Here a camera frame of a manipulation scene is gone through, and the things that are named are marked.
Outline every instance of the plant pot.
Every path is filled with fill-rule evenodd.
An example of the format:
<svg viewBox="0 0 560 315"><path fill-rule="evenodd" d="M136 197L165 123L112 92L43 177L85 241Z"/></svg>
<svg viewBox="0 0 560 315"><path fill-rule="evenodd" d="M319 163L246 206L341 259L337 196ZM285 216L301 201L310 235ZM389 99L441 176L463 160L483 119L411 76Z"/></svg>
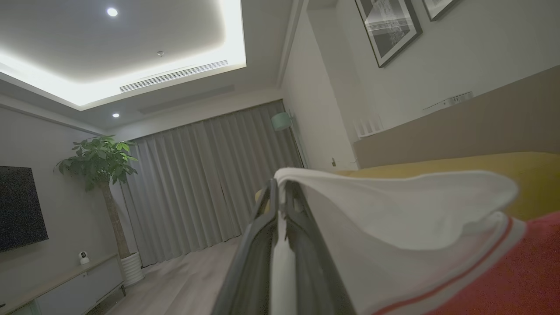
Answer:
<svg viewBox="0 0 560 315"><path fill-rule="evenodd" d="M144 279L144 273L142 272L142 261L140 260L140 254L134 253L127 258L121 259L124 269L124 286L131 286L140 280Z"/></svg>

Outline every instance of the tree trunk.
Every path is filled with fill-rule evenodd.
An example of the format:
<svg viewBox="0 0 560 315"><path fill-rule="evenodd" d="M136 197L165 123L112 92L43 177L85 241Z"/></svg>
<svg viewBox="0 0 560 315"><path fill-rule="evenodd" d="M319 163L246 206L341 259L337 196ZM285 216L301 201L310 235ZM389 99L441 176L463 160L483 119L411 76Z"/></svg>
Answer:
<svg viewBox="0 0 560 315"><path fill-rule="evenodd" d="M103 198L105 198L105 204L107 205L109 217L111 218L120 259L127 258L130 256L130 251L128 251L127 239L124 237L123 226L120 224L119 214L116 211L116 204L111 189L109 188L109 183L100 183L99 188L101 188L103 192Z"/></svg>

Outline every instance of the red stripe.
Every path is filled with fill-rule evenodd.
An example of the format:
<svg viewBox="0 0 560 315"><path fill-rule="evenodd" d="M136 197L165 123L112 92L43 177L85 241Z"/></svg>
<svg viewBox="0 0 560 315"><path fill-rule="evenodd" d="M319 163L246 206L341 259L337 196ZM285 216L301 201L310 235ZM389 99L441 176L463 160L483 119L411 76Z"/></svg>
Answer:
<svg viewBox="0 0 560 315"><path fill-rule="evenodd" d="M507 218L508 218L508 223L507 223L507 228L506 228L506 231L504 232L504 234L499 238L499 240L494 244L494 246L492 246L492 248L486 254L484 254L484 256L482 256L482 258L478 262L476 262L471 268L469 268L468 270L466 270L462 274L455 276L454 278L452 278L448 282L446 282L444 284L441 284L440 286L436 287L435 289L433 289L429 292L426 292L426 293L424 293L424 294L422 294L418 297L412 298L412 299L408 299L408 300L405 300L405 301L397 302L395 304L391 304L389 306L386 306L386 307L380 309L379 311L375 312L373 315L387 314L391 311L396 310L397 308L400 308L400 307L403 307L403 306L406 306L406 305L409 305L409 304L417 303L417 302L420 302L421 300L430 298L431 296L435 295L439 291L443 290L445 287L459 281L461 278L463 278L468 273L473 271L476 267L480 266L480 264L483 263L484 260L486 260L488 258L488 256L490 256L496 250L496 248L498 248L498 246L500 246L500 244L502 244L503 240L505 240L506 237L508 236L508 234L510 233L511 228L513 226L513 220L511 220L510 217L507 217Z"/></svg>

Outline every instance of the garment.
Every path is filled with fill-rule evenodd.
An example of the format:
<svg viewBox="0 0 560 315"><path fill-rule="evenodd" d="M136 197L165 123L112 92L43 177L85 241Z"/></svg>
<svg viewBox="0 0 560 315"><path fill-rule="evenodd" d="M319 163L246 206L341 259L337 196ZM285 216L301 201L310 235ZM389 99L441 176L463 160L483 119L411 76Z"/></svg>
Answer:
<svg viewBox="0 0 560 315"><path fill-rule="evenodd" d="M358 314L560 309L560 215L525 224L499 212L517 192L507 178L456 172L354 179L293 169L275 177L281 202L287 180L306 186Z"/></svg>

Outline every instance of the black and white artwork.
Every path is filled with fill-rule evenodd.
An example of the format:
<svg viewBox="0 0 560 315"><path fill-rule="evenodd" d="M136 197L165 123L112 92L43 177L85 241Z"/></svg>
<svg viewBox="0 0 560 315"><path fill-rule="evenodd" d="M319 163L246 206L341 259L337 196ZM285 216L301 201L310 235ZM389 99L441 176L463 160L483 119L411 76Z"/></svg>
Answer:
<svg viewBox="0 0 560 315"><path fill-rule="evenodd" d="M430 21L436 21L442 15L445 14L453 5L455 5L459 0L422 0L426 11L428 11L428 16Z"/></svg>
<svg viewBox="0 0 560 315"><path fill-rule="evenodd" d="M356 6L380 68L422 33L410 0L356 0Z"/></svg>

